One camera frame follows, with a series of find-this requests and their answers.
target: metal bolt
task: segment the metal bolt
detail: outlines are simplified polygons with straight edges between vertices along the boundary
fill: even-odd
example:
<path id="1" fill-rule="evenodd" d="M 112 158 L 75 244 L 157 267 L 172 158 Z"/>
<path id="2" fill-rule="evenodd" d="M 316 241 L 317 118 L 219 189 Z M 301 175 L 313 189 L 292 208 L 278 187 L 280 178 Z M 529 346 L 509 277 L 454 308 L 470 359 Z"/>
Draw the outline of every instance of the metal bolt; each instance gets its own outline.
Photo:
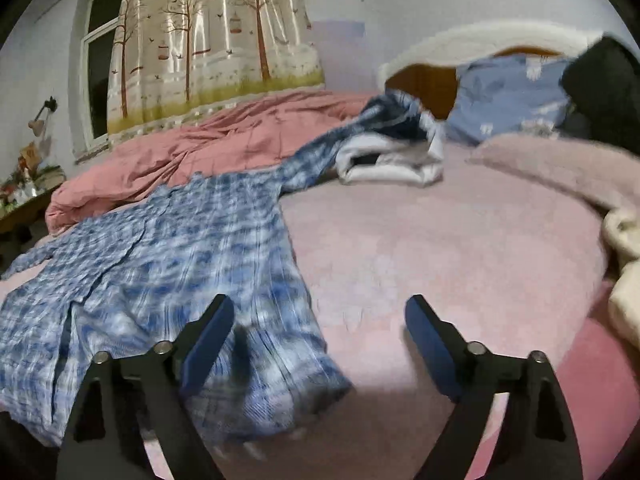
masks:
<path id="1" fill-rule="evenodd" d="M 94 363 L 96 363 L 97 365 L 101 365 L 107 362 L 109 359 L 111 359 L 111 355 L 109 354 L 109 352 L 105 352 L 104 350 L 100 350 L 94 355 Z"/>
<path id="2" fill-rule="evenodd" d="M 156 345 L 154 346 L 154 352 L 156 354 L 168 354 L 172 348 L 174 347 L 173 343 L 171 343 L 171 341 L 161 341 L 159 343 L 156 343 Z"/>
<path id="3" fill-rule="evenodd" d="M 486 354 L 486 346 L 478 341 L 472 341 L 466 345 L 466 349 L 471 355 L 483 355 Z"/>
<path id="4" fill-rule="evenodd" d="M 540 350 L 534 350 L 530 355 L 535 362 L 546 363 L 546 355 L 544 352 L 541 352 Z"/>

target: lamp shade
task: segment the lamp shade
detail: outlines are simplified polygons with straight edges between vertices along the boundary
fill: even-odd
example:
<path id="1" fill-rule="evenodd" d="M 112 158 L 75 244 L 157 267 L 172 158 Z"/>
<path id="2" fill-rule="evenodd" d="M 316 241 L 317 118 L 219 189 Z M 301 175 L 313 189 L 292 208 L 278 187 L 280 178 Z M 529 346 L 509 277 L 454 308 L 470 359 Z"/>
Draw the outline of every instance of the lamp shade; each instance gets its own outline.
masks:
<path id="1" fill-rule="evenodd" d="M 33 135 L 39 137 L 44 131 L 44 121 L 39 119 L 37 121 L 29 121 L 29 127 L 33 130 Z"/>

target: window pane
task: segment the window pane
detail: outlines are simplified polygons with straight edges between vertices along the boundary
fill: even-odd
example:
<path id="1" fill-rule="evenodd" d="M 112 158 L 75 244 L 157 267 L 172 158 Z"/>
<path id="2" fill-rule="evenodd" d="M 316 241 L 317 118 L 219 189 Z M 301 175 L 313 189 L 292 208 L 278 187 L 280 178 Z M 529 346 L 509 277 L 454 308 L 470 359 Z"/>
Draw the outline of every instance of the window pane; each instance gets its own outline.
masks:
<path id="1" fill-rule="evenodd" d="M 115 34 L 110 30 L 89 43 L 88 90 L 94 139 L 107 133 L 107 90 Z"/>
<path id="2" fill-rule="evenodd" d="M 87 33 L 96 28 L 109 23 L 113 18 L 118 17 L 120 12 L 120 2 L 122 0 L 94 0 L 91 4 L 91 15 L 89 16 L 89 30 Z"/>

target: white headboard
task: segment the white headboard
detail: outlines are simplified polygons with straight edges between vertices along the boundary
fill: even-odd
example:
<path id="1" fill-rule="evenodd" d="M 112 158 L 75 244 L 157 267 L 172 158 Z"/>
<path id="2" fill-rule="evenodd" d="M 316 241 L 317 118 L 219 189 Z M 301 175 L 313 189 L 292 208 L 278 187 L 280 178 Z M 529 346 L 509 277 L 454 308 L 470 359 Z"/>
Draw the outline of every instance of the white headboard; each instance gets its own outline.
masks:
<path id="1" fill-rule="evenodd" d="M 378 71 L 378 89 L 391 76 L 413 64 L 458 66 L 518 46 L 538 47 L 578 56 L 602 37 L 602 31 L 583 31 L 551 22 L 500 20 L 452 28 L 424 40 L 385 63 Z"/>

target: window frame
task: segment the window frame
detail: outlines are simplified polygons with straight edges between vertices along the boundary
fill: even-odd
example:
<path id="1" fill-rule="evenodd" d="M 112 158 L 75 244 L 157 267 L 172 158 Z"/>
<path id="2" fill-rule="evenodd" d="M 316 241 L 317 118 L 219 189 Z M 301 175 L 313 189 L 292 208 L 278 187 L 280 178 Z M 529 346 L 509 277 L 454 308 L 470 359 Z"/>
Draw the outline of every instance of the window frame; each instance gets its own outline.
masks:
<path id="1" fill-rule="evenodd" d="M 113 18 L 110 22 L 107 22 L 100 27 L 92 30 L 87 33 L 89 30 L 89 21 L 91 19 L 91 10 L 94 5 L 95 0 L 89 0 L 87 2 L 87 10 L 84 20 L 84 36 L 81 40 L 81 49 L 80 49 L 80 99 L 82 101 L 80 107 L 80 115 L 82 121 L 82 133 L 84 135 L 84 143 L 86 145 L 87 150 L 90 152 L 97 148 L 100 148 L 107 144 L 108 135 L 105 134 L 103 136 L 97 137 L 94 139 L 94 124 L 91 120 L 91 102 L 90 102 L 90 91 L 88 88 L 89 82 L 89 44 L 92 41 L 95 41 L 97 38 L 104 36 L 108 32 L 111 32 L 118 26 L 119 17 Z"/>

